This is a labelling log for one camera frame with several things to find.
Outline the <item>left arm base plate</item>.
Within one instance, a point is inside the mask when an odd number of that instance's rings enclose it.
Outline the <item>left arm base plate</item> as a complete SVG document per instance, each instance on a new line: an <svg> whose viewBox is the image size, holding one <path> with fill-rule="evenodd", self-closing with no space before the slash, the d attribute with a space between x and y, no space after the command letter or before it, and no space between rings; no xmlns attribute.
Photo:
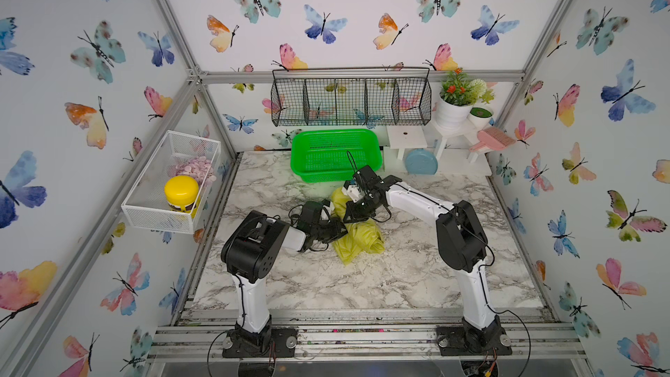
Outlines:
<svg viewBox="0 0 670 377"><path fill-rule="evenodd" d="M293 358L298 345L294 328L266 326L259 333L248 332L239 326L228 331L223 339L223 358Z"/></svg>

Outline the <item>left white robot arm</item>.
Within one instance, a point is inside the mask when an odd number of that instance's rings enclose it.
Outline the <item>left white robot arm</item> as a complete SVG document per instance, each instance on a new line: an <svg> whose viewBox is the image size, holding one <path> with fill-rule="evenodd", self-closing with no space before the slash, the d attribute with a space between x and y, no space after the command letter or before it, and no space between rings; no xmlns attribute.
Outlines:
<svg viewBox="0 0 670 377"><path fill-rule="evenodd" d="M282 249L296 253L325 251L346 234L334 203L326 199L294 207L286 221L251 211L221 253L237 288L237 327L247 333L261 333L270 324L265 279Z"/></svg>

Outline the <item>yellow-green long pants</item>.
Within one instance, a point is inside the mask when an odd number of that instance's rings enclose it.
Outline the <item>yellow-green long pants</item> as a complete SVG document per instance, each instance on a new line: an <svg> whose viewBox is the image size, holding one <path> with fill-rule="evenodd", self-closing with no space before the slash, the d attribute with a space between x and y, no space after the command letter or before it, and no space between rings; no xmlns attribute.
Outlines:
<svg viewBox="0 0 670 377"><path fill-rule="evenodd" d="M335 216L344 221L345 206L352 199L341 188L331 195ZM375 221L368 219L359 223L347 223L347 233L333 243L333 249L344 265L350 265L361 253L381 254L385 251L383 236Z"/></svg>

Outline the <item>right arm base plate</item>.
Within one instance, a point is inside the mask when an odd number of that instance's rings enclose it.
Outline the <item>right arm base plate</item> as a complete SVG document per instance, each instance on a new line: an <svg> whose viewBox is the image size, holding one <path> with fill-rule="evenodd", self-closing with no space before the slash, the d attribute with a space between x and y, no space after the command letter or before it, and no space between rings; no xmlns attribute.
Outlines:
<svg viewBox="0 0 670 377"><path fill-rule="evenodd" d="M511 339L497 322L483 330L467 322L461 326L439 326L435 333L441 356L513 354Z"/></svg>

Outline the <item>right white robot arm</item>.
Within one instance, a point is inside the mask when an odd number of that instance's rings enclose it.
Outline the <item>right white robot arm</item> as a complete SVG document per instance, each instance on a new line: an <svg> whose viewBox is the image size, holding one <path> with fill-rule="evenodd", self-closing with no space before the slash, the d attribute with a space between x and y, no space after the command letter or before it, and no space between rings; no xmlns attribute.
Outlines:
<svg viewBox="0 0 670 377"><path fill-rule="evenodd" d="M485 332L500 324L490 306L486 279L488 237L470 202L447 202L412 188L397 176L378 176L371 167L356 170L342 192L345 223L373 219L379 208L404 211L434 226L442 261L455 272L466 325Z"/></svg>

